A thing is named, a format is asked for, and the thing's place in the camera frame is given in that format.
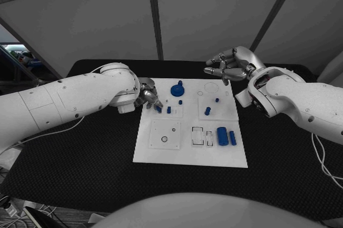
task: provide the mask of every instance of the white board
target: white board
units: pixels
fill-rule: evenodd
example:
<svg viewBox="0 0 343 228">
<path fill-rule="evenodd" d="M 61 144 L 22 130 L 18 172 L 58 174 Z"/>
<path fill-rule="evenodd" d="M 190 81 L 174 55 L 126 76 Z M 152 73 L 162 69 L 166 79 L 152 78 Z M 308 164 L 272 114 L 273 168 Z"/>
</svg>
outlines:
<svg viewBox="0 0 343 228">
<path fill-rule="evenodd" d="M 133 162 L 249 168 L 231 84 L 226 86 L 221 79 L 153 80 L 165 104 L 164 113 L 148 109 L 145 105 Z M 175 97 L 171 88 L 179 80 L 184 82 L 185 94 Z M 211 107 L 210 116 L 205 115 L 207 107 Z M 194 127 L 202 127 L 204 145 L 192 144 Z M 237 146 L 231 138 L 230 145 L 220 146 L 218 127 L 227 127 L 228 133 L 236 132 Z M 213 132 L 214 146 L 207 143 L 208 131 Z"/>
</svg>

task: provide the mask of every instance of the black textured mat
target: black textured mat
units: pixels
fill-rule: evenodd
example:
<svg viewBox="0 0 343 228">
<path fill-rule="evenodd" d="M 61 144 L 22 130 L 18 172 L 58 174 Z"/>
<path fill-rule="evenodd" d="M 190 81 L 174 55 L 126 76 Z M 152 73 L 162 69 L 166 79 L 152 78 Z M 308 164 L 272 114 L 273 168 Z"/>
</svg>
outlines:
<svg viewBox="0 0 343 228">
<path fill-rule="evenodd" d="M 112 61 L 79 61 L 70 76 Z M 204 62 L 119 61 L 139 77 L 215 78 L 204 73 Z M 316 80 L 303 66 L 283 66 L 308 81 Z M 233 82 L 234 94 L 247 84 Z M 67 133 L 28 142 L 0 192 L 54 206 L 103 212 L 156 195 L 207 192 L 262 201 L 315 220 L 342 217 L 343 190 L 322 172 L 311 133 L 285 114 L 269 119 L 253 106 L 244 109 L 240 105 L 239 114 L 249 169 L 133 163 L 142 108 L 119 114 L 117 108 L 107 107 Z M 328 140 L 324 144 L 328 167 L 342 176 L 343 146 Z"/>
</svg>

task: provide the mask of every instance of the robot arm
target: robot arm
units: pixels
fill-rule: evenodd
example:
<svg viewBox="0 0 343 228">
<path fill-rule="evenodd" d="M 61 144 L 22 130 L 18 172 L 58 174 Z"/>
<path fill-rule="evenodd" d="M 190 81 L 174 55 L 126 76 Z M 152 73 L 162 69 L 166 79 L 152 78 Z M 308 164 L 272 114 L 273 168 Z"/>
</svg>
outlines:
<svg viewBox="0 0 343 228">
<path fill-rule="evenodd" d="M 0 153 L 24 138 L 90 115 L 109 105 L 120 113 L 145 102 L 164 107 L 155 81 L 122 63 L 41 87 L 0 96 Z"/>
<path fill-rule="evenodd" d="M 251 104 L 273 117 L 288 114 L 299 127 L 334 142 L 343 144 L 343 88 L 325 83 L 306 83 L 290 70 L 266 67 L 256 54 L 244 47 L 220 53 L 207 64 L 221 62 L 221 68 L 205 72 L 227 80 L 250 80 L 237 95 L 243 107 Z"/>
</svg>

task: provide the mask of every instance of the white wall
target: white wall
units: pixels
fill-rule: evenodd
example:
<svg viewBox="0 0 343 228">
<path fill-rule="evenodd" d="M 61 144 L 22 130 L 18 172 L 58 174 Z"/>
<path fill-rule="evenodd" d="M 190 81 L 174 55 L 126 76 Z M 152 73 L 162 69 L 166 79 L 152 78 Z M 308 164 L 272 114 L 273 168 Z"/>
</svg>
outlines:
<svg viewBox="0 0 343 228">
<path fill-rule="evenodd" d="M 17 0 L 0 18 L 64 77 L 80 59 L 158 59 L 151 0 Z"/>
<path fill-rule="evenodd" d="M 288 0 L 256 51 L 262 60 L 321 74 L 342 51 L 343 0 Z"/>
<path fill-rule="evenodd" d="M 0 25 L 0 43 L 19 43 L 17 37 L 9 33 L 5 27 Z"/>
<path fill-rule="evenodd" d="M 159 0 L 166 60 L 207 61 L 250 48 L 276 0 Z"/>
</svg>

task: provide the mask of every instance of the table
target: table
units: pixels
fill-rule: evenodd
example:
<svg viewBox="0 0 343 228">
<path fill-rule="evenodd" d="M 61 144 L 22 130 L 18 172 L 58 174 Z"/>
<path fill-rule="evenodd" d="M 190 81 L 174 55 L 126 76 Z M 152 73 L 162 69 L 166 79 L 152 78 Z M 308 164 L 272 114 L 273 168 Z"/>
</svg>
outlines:
<svg viewBox="0 0 343 228">
<path fill-rule="evenodd" d="M 123 62 L 139 77 L 215 78 L 204 62 L 81 60 L 68 76 Z M 300 65 L 276 65 L 316 80 Z M 249 81 L 233 82 L 234 94 Z M 81 210 L 113 212 L 136 201 L 178 192 L 228 194 L 272 204 L 313 220 L 342 217 L 343 191 L 324 174 L 311 133 L 288 115 L 267 118 L 239 105 L 249 169 L 133 163 L 142 108 L 119 114 L 107 107 L 80 126 L 28 142 L 0 192 L 25 200 Z M 70 128 L 70 122 L 50 131 Z M 342 146 L 324 140 L 328 167 L 343 169 Z"/>
</svg>

